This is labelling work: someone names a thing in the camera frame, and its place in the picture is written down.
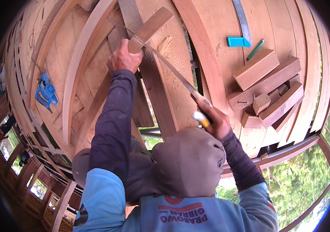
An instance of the green pencil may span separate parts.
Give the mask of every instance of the green pencil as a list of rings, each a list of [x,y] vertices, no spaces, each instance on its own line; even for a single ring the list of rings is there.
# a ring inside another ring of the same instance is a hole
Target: green pencil
[[[264,43],[265,39],[263,39],[258,45],[257,47],[252,51],[252,53],[247,57],[247,59],[251,59],[251,57],[256,53],[256,51],[261,47],[261,45]]]

